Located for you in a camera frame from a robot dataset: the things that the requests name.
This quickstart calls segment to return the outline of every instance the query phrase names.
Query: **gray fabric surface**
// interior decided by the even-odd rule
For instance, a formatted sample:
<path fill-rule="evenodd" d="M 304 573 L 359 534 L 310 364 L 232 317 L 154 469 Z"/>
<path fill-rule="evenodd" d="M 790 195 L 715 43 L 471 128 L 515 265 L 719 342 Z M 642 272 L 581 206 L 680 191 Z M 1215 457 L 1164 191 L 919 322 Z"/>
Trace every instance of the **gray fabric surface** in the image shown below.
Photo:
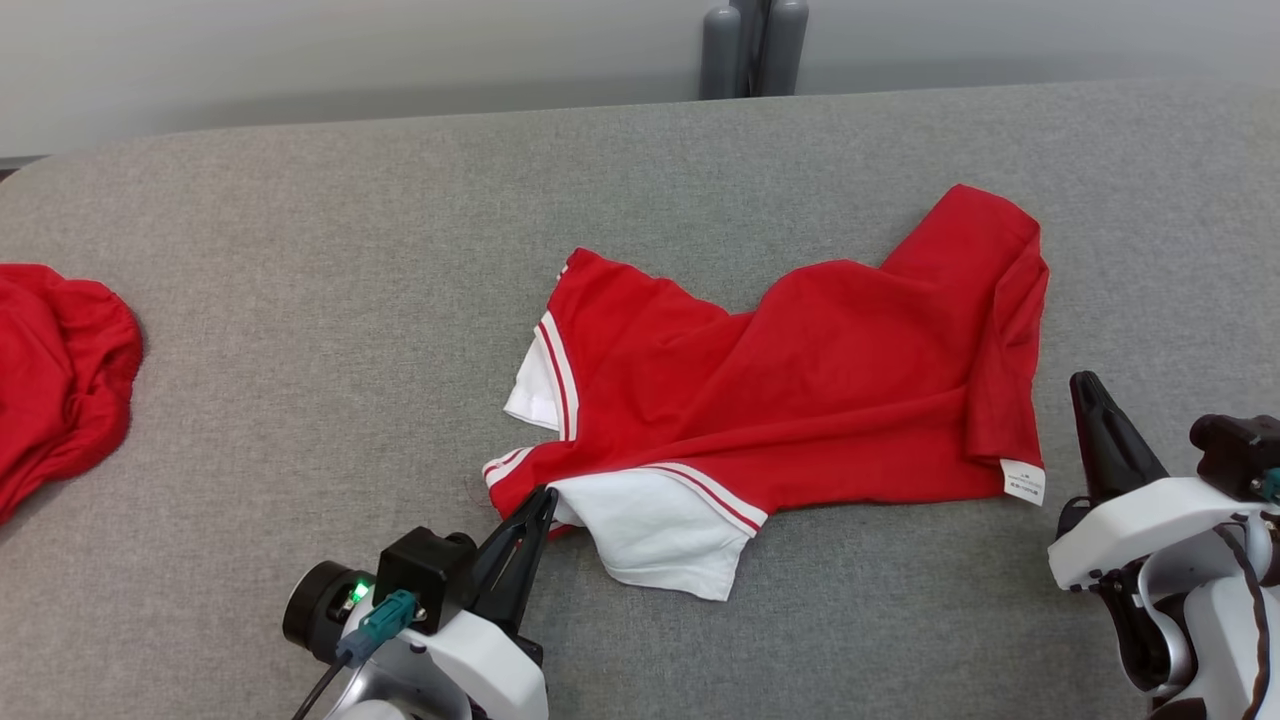
<path fill-rule="evenodd" d="M 1201 413 L 1280 410 L 1280 96 L 1166 82 L 603 108 L 204 132 L 0 183 L 0 259 L 138 314 L 134 421 L 0 528 L 4 717 L 287 717 L 323 667 L 297 578 L 425 524 L 484 536 L 480 465 L 577 245 L 731 309 L 878 263 L 956 182 L 1041 220 L 1042 510 L 777 516 L 727 603 L 547 552 L 526 634 L 557 719 L 1134 719 L 1101 602 L 1044 548 L 1083 489 L 1092 368 L 1170 469 Z M 904 474 L 910 459 L 904 457 Z"/>

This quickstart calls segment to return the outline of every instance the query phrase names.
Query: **black cable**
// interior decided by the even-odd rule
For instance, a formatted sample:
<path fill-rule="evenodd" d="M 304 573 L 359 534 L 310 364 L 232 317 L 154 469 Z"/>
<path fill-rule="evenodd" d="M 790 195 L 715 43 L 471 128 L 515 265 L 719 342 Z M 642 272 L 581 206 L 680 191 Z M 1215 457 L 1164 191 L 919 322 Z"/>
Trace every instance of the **black cable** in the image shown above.
<path fill-rule="evenodd" d="M 298 706 L 298 711 L 293 714 L 293 720 L 302 720 L 303 717 L 307 716 L 307 712 L 311 712 L 311 706 L 315 705 L 317 700 L 320 700 L 320 693 L 323 693 L 324 689 L 329 687 L 329 683 L 332 683 L 333 679 L 338 676 L 338 671 L 347 666 L 347 660 L 349 657 L 351 652 L 343 652 L 342 655 L 338 656 L 338 660 L 333 661 L 333 665 L 330 665 L 329 669 L 324 671 L 324 676 L 320 678 L 320 682 L 316 683 L 316 687 L 311 688 L 311 692 L 307 693 L 307 698 L 303 700 L 302 705 Z"/>
<path fill-rule="evenodd" d="M 1244 708 L 1243 720 L 1256 720 L 1262 710 L 1262 701 L 1267 697 L 1267 685 L 1271 684 L 1271 628 L 1267 624 L 1267 606 L 1262 597 L 1262 585 L 1258 584 L 1258 574 L 1253 570 L 1248 553 L 1228 529 L 1228 524 L 1213 528 L 1213 532 L 1231 548 L 1235 561 L 1244 570 L 1244 584 L 1253 596 L 1253 620 L 1258 625 L 1258 674 L 1253 678 L 1253 701 Z"/>

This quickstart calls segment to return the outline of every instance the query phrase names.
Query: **red fabric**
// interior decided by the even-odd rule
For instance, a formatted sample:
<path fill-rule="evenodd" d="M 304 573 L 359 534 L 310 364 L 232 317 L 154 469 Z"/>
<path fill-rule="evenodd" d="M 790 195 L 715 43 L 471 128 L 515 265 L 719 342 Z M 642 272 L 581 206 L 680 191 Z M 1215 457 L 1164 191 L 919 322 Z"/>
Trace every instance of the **red fabric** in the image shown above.
<path fill-rule="evenodd" d="M 577 250 L 548 302 L 572 430 L 520 459 L 494 505 L 507 516 L 538 484 L 663 461 L 765 514 L 998 495 L 1000 459 L 1043 466 L 1030 391 L 1047 282 L 1036 220 L 964 186 L 879 269 L 801 268 L 739 315 Z"/>
<path fill-rule="evenodd" d="M 0 264 L 0 523 L 120 445 L 141 360 L 138 325 L 110 290 Z"/>

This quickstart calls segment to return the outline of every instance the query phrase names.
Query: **teal connector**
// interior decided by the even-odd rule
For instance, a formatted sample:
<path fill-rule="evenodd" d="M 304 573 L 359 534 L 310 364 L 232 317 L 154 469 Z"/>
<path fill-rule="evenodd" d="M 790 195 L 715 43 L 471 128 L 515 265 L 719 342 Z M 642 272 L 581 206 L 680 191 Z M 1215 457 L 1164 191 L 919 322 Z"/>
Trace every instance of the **teal connector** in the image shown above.
<path fill-rule="evenodd" d="M 408 591 L 396 591 L 383 598 L 372 612 L 360 620 L 360 626 L 338 641 L 338 657 L 349 653 L 347 667 L 364 665 L 383 643 L 408 628 L 417 611 L 417 600 Z"/>
<path fill-rule="evenodd" d="M 1262 473 L 1262 488 L 1258 491 L 1267 502 L 1280 505 L 1280 468 Z"/>

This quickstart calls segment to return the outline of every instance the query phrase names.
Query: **clothing tag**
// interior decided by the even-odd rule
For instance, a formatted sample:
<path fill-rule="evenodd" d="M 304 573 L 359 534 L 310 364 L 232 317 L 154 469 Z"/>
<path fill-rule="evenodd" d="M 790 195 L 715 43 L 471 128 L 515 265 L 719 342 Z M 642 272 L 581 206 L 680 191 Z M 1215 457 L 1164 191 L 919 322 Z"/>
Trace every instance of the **clothing tag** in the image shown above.
<path fill-rule="evenodd" d="M 1018 460 L 1000 459 L 1000 469 L 1005 471 L 1005 493 L 1014 497 L 1044 505 L 1044 470 Z"/>

